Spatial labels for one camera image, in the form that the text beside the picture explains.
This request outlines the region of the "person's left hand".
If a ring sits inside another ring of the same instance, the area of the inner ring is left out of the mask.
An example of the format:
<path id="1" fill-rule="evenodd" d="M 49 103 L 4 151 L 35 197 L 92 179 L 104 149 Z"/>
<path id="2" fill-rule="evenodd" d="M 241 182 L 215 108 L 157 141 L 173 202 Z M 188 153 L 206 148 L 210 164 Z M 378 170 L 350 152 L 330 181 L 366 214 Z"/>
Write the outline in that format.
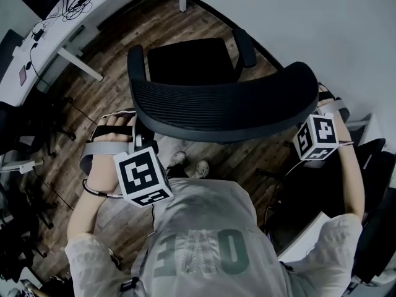
<path id="1" fill-rule="evenodd" d="M 91 142 L 130 142 L 132 140 L 132 131 L 129 134 L 122 134 L 118 130 L 116 132 L 109 132 L 99 136 L 95 134 L 99 127 L 108 130 L 109 128 L 131 126 L 133 127 L 136 122 L 136 116 L 132 114 L 124 115 L 111 115 L 102 117 L 97 123 L 97 128 L 92 133 L 90 138 Z"/>

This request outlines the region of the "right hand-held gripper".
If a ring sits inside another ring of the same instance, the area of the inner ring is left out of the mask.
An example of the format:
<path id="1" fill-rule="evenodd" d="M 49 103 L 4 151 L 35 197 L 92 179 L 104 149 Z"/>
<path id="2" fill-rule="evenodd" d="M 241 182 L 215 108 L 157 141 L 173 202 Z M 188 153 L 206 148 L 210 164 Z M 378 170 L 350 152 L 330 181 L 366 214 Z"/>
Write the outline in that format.
<path id="1" fill-rule="evenodd" d="M 294 136 L 293 144 L 300 160 L 325 160 L 338 148 L 333 115 L 310 114 Z"/>

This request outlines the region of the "person's right hand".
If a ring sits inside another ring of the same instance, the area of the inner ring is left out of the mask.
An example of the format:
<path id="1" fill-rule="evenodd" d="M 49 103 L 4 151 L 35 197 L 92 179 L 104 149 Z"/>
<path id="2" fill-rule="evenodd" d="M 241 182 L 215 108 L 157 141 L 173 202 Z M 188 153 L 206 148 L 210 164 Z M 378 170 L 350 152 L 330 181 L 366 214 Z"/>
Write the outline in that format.
<path id="1" fill-rule="evenodd" d="M 318 87 L 319 87 L 318 104 L 317 104 L 318 108 L 335 101 L 335 96 L 322 83 L 318 83 Z"/>

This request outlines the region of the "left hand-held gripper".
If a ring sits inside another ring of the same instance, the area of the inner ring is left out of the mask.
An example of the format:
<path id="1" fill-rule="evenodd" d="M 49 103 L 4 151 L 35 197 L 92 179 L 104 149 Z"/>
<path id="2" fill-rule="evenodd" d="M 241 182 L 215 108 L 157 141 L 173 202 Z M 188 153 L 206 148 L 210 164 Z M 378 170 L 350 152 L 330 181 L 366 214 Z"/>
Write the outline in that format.
<path id="1" fill-rule="evenodd" d="M 173 197 L 154 133 L 136 119 L 128 152 L 113 157 L 123 199 L 142 208 Z"/>

